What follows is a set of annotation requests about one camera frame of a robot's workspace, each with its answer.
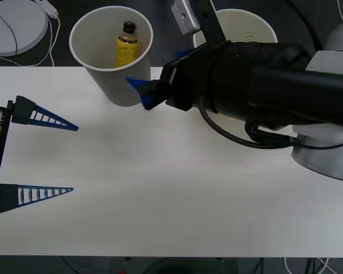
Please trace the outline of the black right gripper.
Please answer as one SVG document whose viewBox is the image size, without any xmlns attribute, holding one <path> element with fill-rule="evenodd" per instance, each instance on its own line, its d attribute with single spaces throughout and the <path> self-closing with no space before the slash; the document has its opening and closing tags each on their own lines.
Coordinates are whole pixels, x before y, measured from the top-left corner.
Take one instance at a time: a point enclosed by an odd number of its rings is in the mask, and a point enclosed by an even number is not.
<svg viewBox="0 0 343 274">
<path fill-rule="evenodd" d="M 188 111 L 206 91 L 210 65 L 207 44 L 193 50 L 176 53 L 173 61 L 163 66 L 160 80 L 141 80 L 125 75 L 125 80 L 138 93 L 145 110 L 151 110 L 166 101 L 170 107 Z"/>
</svg>

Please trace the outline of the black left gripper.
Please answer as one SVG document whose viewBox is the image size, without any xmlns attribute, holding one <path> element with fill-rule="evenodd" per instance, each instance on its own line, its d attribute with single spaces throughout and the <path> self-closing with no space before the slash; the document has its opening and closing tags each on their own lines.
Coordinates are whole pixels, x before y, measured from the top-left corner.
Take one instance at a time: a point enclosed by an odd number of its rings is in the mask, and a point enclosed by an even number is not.
<svg viewBox="0 0 343 274">
<path fill-rule="evenodd" d="M 6 107 L 0 107 L 0 168 L 5 150 L 7 134 L 11 122 L 69 131 L 78 131 L 79 127 L 68 120 L 48 111 L 33 101 L 17 96 L 14 108 L 10 100 Z M 42 202 L 73 191 L 72 187 L 44 187 L 17 184 L 0 184 L 0 213 Z"/>
</svg>

